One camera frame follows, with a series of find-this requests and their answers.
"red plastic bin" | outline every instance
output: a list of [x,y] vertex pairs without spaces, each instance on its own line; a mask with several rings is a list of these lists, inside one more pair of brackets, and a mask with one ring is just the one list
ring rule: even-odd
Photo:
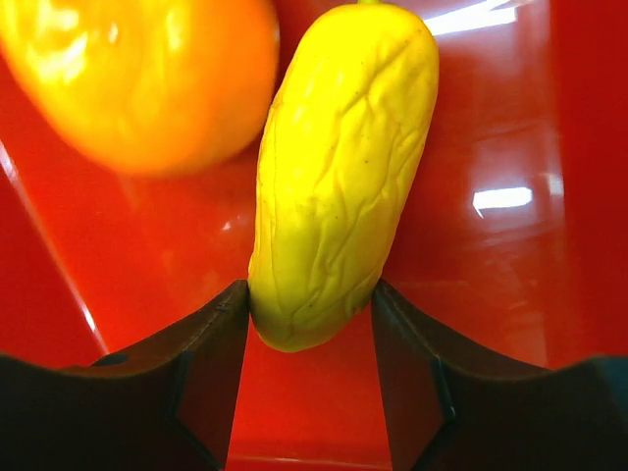
[[[275,0],[283,73],[334,0]],[[441,51],[428,144],[384,277],[514,358],[628,353],[628,6],[404,0]],[[127,178],[63,143],[0,62],[0,350],[89,364],[246,277],[256,145],[185,179]],[[251,330],[229,469],[390,469],[369,314],[296,354]]]

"yellow cucumber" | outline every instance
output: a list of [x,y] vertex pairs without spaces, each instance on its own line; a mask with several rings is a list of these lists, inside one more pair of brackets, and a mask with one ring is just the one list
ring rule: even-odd
[[251,314],[271,347],[329,340],[363,309],[393,244],[437,98],[436,41],[373,1],[322,15],[271,106],[257,172]]

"orange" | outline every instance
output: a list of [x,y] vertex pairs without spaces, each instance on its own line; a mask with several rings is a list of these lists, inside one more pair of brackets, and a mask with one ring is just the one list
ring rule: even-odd
[[165,175],[261,132],[279,27],[270,0],[0,0],[0,47],[69,144],[115,171]]

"plastic vegetable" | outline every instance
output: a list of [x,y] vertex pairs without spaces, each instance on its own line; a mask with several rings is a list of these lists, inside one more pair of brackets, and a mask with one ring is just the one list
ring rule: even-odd
[[0,49],[52,127],[113,170],[188,173],[264,127],[270,0],[1,0]]
[[259,153],[252,316],[284,351],[325,342],[368,303],[423,152],[439,78],[423,22],[358,2],[302,37]]

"red surface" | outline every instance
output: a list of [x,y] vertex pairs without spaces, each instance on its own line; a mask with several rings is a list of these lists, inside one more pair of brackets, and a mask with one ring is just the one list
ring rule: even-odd
[[[4,151],[0,146],[0,162]],[[101,343],[8,175],[0,175],[0,352],[53,367],[88,364]]]
[[[313,18],[340,2],[276,3],[285,65]],[[399,3],[432,18],[475,2]],[[437,37],[437,110],[385,269],[394,286],[463,334],[551,367],[628,353],[621,194],[628,140],[620,128],[628,98],[625,52],[615,38],[628,7],[607,3],[510,1],[502,8],[517,7],[513,23]],[[467,25],[473,19],[464,18]],[[194,178],[123,178],[60,142],[4,66],[0,90],[0,138],[49,246],[109,349],[150,335],[245,277],[255,145]],[[531,201],[473,206],[476,193],[514,187]],[[27,233],[19,216],[5,217],[4,207],[2,216],[5,232]],[[9,273],[21,265],[19,252],[7,246],[0,260]],[[37,305],[58,300],[59,311],[41,311],[37,324],[68,322],[86,332],[82,312],[59,288],[60,275],[32,279],[3,287],[2,302],[11,295],[37,296]],[[58,285],[50,289],[55,294],[32,291],[45,280]],[[81,340],[71,328],[52,340],[10,302],[18,307],[2,315],[13,333],[0,334],[0,348],[43,364],[96,354],[87,346],[78,351]],[[60,346],[30,342],[33,332]],[[231,456],[234,470],[281,469],[277,457],[289,458],[281,462],[286,469],[296,469],[295,459],[313,462],[298,469],[389,466],[368,314],[330,343],[294,355],[249,337]]]

